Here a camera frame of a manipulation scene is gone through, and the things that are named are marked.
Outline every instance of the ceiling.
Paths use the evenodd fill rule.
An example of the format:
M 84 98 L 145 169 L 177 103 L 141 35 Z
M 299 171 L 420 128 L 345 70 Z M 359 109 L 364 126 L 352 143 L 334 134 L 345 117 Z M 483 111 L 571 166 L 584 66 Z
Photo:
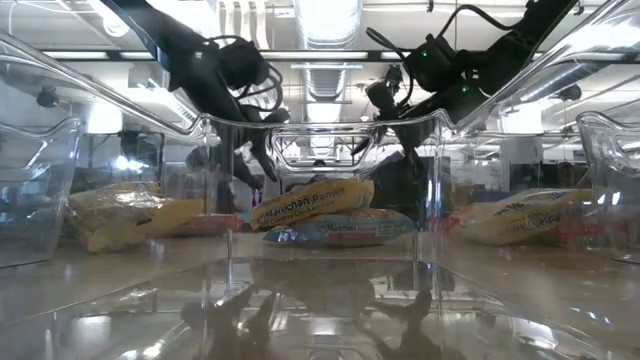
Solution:
M 563 19 L 540 46 L 539 51 L 544 52 L 556 43 L 570 29 L 593 12 L 601 2 L 601 0 L 583 1 L 584 14 L 575 15 L 572 13 Z M 481 6 L 498 21 L 513 23 L 524 12 L 525 0 L 472 0 L 468 3 Z M 166 6 L 172 4 L 173 9 L 177 12 L 174 14 L 176 18 L 188 19 L 190 26 L 201 28 L 203 32 L 216 34 L 224 32 L 225 29 L 229 30 L 228 21 L 233 18 L 232 31 L 235 34 L 243 33 L 241 26 L 243 21 L 242 7 L 238 1 L 166 0 L 166 3 L 162 4 Z M 367 27 L 375 28 L 399 47 L 415 47 L 424 41 L 426 34 L 439 32 L 450 16 L 454 5 L 453 1 L 435 1 L 434 11 L 428 13 L 425 1 L 364 0 L 359 34 L 353 49 L 382 49 L 364 34 Z M 260 32 L 255 3 L 251 2 L 249 8 L 250 11 L 247 13 L 250 14 L 248 15 L 250 19 L 249 34 L 252 39 L 255 39 Z M 231 17 L 227 16 L 230 9 L 234 12 Z M 94 11 L 88 1 L 21 0 L 14 2 L 13 0 L 0 0 L 0 18 L 4 19 L 2 21 L 5 24 L 4 30 L 40 50 L 144 50 L 141 42 L 131 31 L 121 37 L 108 35 L 103 26 L 103 17 Z M 293 51 L 300 48 L 292 1 L 267 1 L 265 19 L 264 31 L 268 44 L 263 45 L 268 46 L 270 50 Z M 493 28 L 480 17 L 462 12 L 446 32 L 445 37 L 456 49 L 483 50 L 502 34 L 503 32 Z M 166 98 L 149 95 L 148 91 L 138 87 L 141 81 L 132 80 L 136 76 L 140 78 L 141 74 L 155 74 L 154 80 L 162 86 L 161 70 L 155 63 L 74 61 L 68 64 L 113 87 L 160 117 L 176 123 L 182 121 L 182 118 L 173 109 L 166 106 L 164 100 Z M 298 63 L 274 63 L 274 66 L 284 76 L 284 103 L 292 113 L 292 119 L 294 119 L 292 121 L 305 117 L 305 104 L 308 102 L 305 100 L 303 71 L 292 69 L 294 64 Z M 345 98 L 340 114 L 340 118 L 344 120 L 373 116 L 376 109 L 370 105 L 361 89 L 377 80 L 388 67 L 388 63 L 375 62 L 354 63 L 353 65 L 357 65 L 358 69 L 348 72 Z M 578 113 L 587 109 L 604 110 L 629 101 L 629 99 L 634 99 L 637 97 L 637 91 L 640 90 L 640 83 L 637 81 L 629 81 L 606 96 L 596 96 L 591 99 L 589 97 L 631 78 L 636 69 L 635 65 L 613 66 L 580 82 L 579 85 L 583 92 L 582 100 L 572 104 L 562 102 L 549 104 L 544 110 L 545 115 L 549 115 L 545 117 L 544 128 L 558 128 L 573 121 Z M 408 78 L 405 74 L 405 87 L 398 94 L 398 99 L 405 96 L 406 84 L 408 84 Z M 65 91 L 62 89 L 60 91 L 70 98 L 69 101 L 91 101 L 88 94 L 77 90 Z M 429 96 L 430 94 L 416 86 L 412 102 L 417 103 Z

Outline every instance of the clear plastic bin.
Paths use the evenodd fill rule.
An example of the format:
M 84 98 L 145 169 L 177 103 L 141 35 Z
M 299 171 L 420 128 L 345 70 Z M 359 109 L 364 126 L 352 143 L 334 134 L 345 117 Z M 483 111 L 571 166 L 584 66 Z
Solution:
M 598 209 L 613 258 L 639 263 L 638 164 L 635 155 L 640 131 L 636 122 L 619 123 L 597 112 L 578 117 L 589 160 Z
M 54 99 L 40 84 L 55 74 L 2 39 L 0 68 L 0 267 L 7 267 L 53 255 L 83 123 L 49 106 Z
M 425 263 L 235 258 L 13 323 L 0 349 L 33 360 L 623 358 L 526 313 Z
M 589 21 L 629 10 L 621 3 L 608 3 Z M 560 52 L 554 48 L 530 70 L 549 65 Z M 531 71 L 514 84 L 531 80 Z M 134 113 L 136 121 L 164 133 L 166 146 L 183 144 L 178 145 L 183 151 L 164 160 L 159 180 L 134 176 L 70 196 L 68 221 L 85 248 L 96 253 L 83 255 L 84 265 L 100 264 L 94 269 L 99 275 L 74 274 L 73 261 L 78 260 L 72 257 L 40 271 L 66 289 L 108 285 L 94 285 L 99 295 L 62 297 L 67 306 L 43 302 L 33 307 L 40 311 L 31 308 L 2 324 L 0 349 L 9 359 L 637 357 L 634 269 L 598 252 L 478 246 L 456 241 L 448 232 L 457 225 L 451 220 L 461 205 L 539 185 L 539 177 L 531 176 L 531 159 L 540 155 L 537 140 L 564 140 L 563 132 L 514 135 L 487 126 L 487 114 L 501 111 L 496 101 L 511 96 L 509 89 L 516 85 L 456 126 L 437 111 L 406 122 L 296 124 L 292 119 L 286 125 L 238 124 L 202 115 L 182 129 L 78 79 Z M 277 181 L 268 179 L 246 148 L 219 159 L 216 151 L 224 144 L 214 129 L 231 135 L 262 132 Z M 398 137 L 427 134 L 426 143 L 406 149 L 398 145 Z M 317 151 L 298 154 L 292 148 L 297 141 L 314 142 Z M 489 161 L 495 148 L 483 154 L 486 160 L 473 152 L 470 162 L 458 156 L 479 142 L 498 149 L 504 144 L 504 153 L 520 159 L 507 161 L 507 171 L 500 171 L 497 180 L 489 172 L 487 183 L 493 187 L 477 172 L 456 172 L 500 163 Z M 357 148 L 363 150 L 352 154 Z M 127 179 L 144 167 L 139 159 L 125 161 L 117 154 L 105 160 L 122 165 L 118 173 Z M 220 170 L 242 162 L 246 167 L 238 170 L 252 175 L 245 180 L 261 181 L 262 192 L 250 191 L 247 181 Z M 525 166 L 512 171 L 512 164 Z M 518 172 L 513 180 L 512 173 Z M 200 179 L 200 185 L 181 188 L 190 177 Z M 569 187 L 585 184 L 582 176 L 570 178 Z M 474 188 L 480 184 L 482 189 Z M 190 190 L 198 187 L 201 191 Z M 563 207 L 571 209 L 566 219 L 583 219 L 585 202 Z M 248 211 L 239 211 L 243 203 Z M 395 217 L 387 223 L 370 209 L 393 211 Z M 357 212 L 378 215 L 356 226 Z M 307 229 L 299 225 L 335 215 L 343 218 L 317 226 L 320 235 L 301 235 Z M 409 230 L 392 225 L 405 218 Z M 336 237 L 327 237 L 331 230 Z M 482 231 L 474 235 L 487 236 Z M 132 280 L 123 280 L 127 271 Z M 23 294 L 45 296 L 34 287 Z
M 637 10 L 607 2 L 469 117 L 438 124 L 428 143 L 440 155 L 433 182 L 450 189 L 431 202 L 437 264 L 629 358 L 638 356 L 640 278 L 610 250 L 632 256 L 635 229 L 621 224 L 630 209 L 611 201 L 635 171 L 613 144 L 635 133 L 578 115 L 637 101 L 627 76 Z
M 42 261 L 57 246 L 82 122 L 43 132 L 0 123 L 0 267 Z

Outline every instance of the plastic wrapper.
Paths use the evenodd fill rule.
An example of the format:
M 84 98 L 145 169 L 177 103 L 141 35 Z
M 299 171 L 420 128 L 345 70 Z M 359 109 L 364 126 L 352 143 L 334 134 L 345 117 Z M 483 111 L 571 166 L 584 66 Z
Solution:
M 327 179 L 300 186 L 256 207 L 251 227 L 288 225 L 319 214 L 358 209 L 373 199 L 373 182 Z
M 169 232 L 167 237 L 191 237 L 222 235 L 229 230 L 239 230 L 242 228 L 242 220 L 235 215 L 226 214 L 200 214 L 187 222 L 178 225 Z
M 264 239 L 277 243 L 324 246 L 371 246 L 397 239 L 414 229 L 411 219 L 395 210 L 357 209 L 317 215 L 291 226 L 267 231 Z
M 559 243 L 561 222 L 582 215 L 589 202 L 588 189 L 528 190 L 504 200 L 476 203 L 450 216 L 449 233 L 485 245 L 517 243 Z
M 155 183 L 125 183 L 73 194 L 67 221 L 90 253 L 119 251 L 168 233 L 201 214 L 202 200 L 157 195 Z
M 613 258 L 640 263 L 640 196 L 638 139 L 640 127 L 632 116 L 635 106 L 578 117 L 580 134 L 593 179 L 594 202 Z

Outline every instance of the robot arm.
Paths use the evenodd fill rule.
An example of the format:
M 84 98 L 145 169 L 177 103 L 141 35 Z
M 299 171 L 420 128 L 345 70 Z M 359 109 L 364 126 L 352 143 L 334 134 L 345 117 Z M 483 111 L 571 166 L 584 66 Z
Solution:
M 436 37 L 429 34 L 426 42 L 412 50 L 408 56 L 400 56 L 411 81 L 415 79 L 420 87 L 433 95 L 413 107 L 406 107 L 401 103 L 395 109 L 399 118 L 414 118 L 436 109 L 445 109 L 451 120 L 457 123 L 487 99 L 485 94 L 491 95 L 498 91 L 527 65 L 538 44 L 576 2 L 577 0 L 529 0 L 522 19 L 511 26 L 498 23 L 472 5 L 458 7 Z M 492 25 L 508 32 L 486 51 L 456 51 L 443 34 L 462 10 L 472 10 Z M 367 33 L 384 46 L 392 45 L 373 30 L 368 30 Z M 401 54 L 400 49 L 394 46 L 391 48 Z M 389 109 L 380 110 L 381 113 L 391 112 Z M 431 134 L 430 129 L 422 130 L 412 131 L 410 138 L 400 139 L 404 147 L 415 147 Z
M 145 0 L 101 1 L 137 34 L 149 53 L 169 72 L 169 91 L 182 88 L 201 113 L 240 123 L 262 121 L 261 109 L 240 104 L 229 92 L 229 89 L 248 89 L 267 78 L 274 81 L 270 71 L 276 70 L 264 61 L 253 43 L 233 37 L 235 41 L 231 45 L 221 48 L 216 39 L 204 38 Z M 280 82 L 274 81 L 273 87 L 278 90 Z M 279 96 L 274 106 L 276 111 L 268 117 L 269 121 L 288 119 L 288 113 L 278 109 L 281 101 Z M 221 138 L 219 147 L 224 153 L 220 165 L 224 172 L 233 172 L 231 161 L 228 161 L 233 150 L 252 141 L 252 153 L 265 174 L 271 180 L 277 180 L 271 163 L 265 160 L 268 158 L 264 148 L 265 131 L 243 131 L 241 127 L 230 129 L 229 126 L 221 129 L 219 124 L 213 125 Z

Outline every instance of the transparent container wall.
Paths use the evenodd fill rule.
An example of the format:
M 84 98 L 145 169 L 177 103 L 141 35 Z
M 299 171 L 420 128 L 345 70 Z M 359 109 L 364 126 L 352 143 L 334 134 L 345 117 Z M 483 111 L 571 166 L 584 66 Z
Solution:
M 242 223 L 230 256 L 413 259 L 421 254 L 434 159 L 418 139 L 428 136 L 435 117 L 393 123 L 292 119 L 253 127 L 210 121 L 218 133 L 253 132 L 260 139 L 229 159 L 235 176 L 225 183 Z M 408 155 L 399 137 L 406 140 Z M 218 197 L 225 183 L 217 183 Z M 224 204 L 215 206 L 215 213 L 225 212 Z
M 230 259 L 9 324 L 0 349 L 7 360 L 625 358 L 529 314 L 419 262 Z
M 196 120 L 180 132 L 129 129 L 83 138 L 94 151 L 81 156 L 76 167 L 68 201 L 68 244 L 95 254 L 158 255 L 164 254 L 165 240 L 226 236 L 236 221 L 233 214 L 214 213 L 216 197 L 209 186 L 219 174 L 205 161 L 210 157 L 205 144 L 216 138 L 207 122 Z M 200 157 L 197 164 L 186 165 L 185 158 L 194 154 Z M 203 250 L 215 246 L 201 245 Z M 179 248 L 171 249 L 167 255 L 181 255 Z
M 24 55 L 0 39 L 0 267 L 53 255 L 83 129 Z
M 0 124 L 0 267 L 53 255 L 81 125 L 67 118 L 37 133 Z
M 630 289 L 640 278 L 633 266 L 612 260 L 610 226 L 598 204 L 602 186 L 613 190 L 595 177 L 593 166 L 602 165 L 590 152 L 604 154 L 599 146 L 609 140 L 602 132 L 589 149 L 576 116 L 598 110 L 634 121 L 637 78 L 627 57 L 637 53 L 637 8 L 637 1 L 607 2 L 469 117 L 441 123 L 427 142 L 437 153 L 433 183 L 441 189 L 430 207 L 434 247 L 426 247 L 436 263 L 627 354 L 635 351 L 638 320 Z M 621 176 L 612 164 L 610 175 Z
M 613 258 L 637 264 L 638 124 L 620 123 L 595 112 L 580 115 L 578 123 L 589 160 L 595 207 Z

